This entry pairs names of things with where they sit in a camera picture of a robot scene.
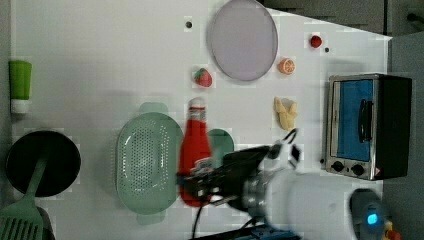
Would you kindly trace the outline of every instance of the green spatula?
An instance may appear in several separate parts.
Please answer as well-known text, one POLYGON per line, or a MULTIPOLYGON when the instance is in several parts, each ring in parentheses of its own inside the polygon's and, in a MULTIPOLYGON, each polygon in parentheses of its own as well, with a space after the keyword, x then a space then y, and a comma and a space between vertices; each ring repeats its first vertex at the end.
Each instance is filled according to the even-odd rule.
POLYGON ((42 154, 34 169, 25 196, 0 211, 0 240, 42 240, 43 218, 35 206, 35 193, 46 168, 42 154))

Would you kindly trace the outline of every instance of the blue light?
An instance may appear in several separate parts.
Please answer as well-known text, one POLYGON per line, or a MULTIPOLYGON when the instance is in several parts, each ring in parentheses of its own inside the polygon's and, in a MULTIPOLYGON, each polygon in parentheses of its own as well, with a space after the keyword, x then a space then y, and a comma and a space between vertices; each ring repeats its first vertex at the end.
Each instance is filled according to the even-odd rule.
POLYGON ((368 220, 369 225, 376 224, 377 223, 377 214, 374 213, 374 214, 369 215, 367 220, 368 220))

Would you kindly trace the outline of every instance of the black frying pan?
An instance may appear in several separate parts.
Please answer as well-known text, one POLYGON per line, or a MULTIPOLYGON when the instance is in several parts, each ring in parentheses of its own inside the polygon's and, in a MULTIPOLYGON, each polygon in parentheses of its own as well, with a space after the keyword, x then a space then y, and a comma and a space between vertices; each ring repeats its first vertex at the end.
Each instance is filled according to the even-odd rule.
POLYGON ((20 138, 9 151, 6 176, 12 186, 25 193, 42 149, 50 152, 37 197, 49 197, 67 189, 76 179, 81 157, 75 144, 53 131, 36 131, 20 138))

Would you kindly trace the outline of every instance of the toaster oven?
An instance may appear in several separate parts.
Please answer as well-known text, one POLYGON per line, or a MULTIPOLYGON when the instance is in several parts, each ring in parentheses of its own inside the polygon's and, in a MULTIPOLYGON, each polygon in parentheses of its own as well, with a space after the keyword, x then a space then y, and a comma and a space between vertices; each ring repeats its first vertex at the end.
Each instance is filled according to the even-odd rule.
POLYGON ((326 170, 366 180, 407 175, 412 80, 331 76, 326 170))

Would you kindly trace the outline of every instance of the green cup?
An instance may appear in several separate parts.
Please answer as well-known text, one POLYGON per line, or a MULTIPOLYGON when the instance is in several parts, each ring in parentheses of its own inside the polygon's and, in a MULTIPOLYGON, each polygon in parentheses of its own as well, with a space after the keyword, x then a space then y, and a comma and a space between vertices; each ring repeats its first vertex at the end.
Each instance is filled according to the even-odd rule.
POLYGON ((9 61, 12 113, 27 113, 31 87, 32 64, 22 60, 9 61))
POLYGON ((208 132, 209 143, 212 148, 214 168, 222 166, 222 160, 228 153, 234 152, 234 141, 231 135, 222 129, 213 129, 208 132))

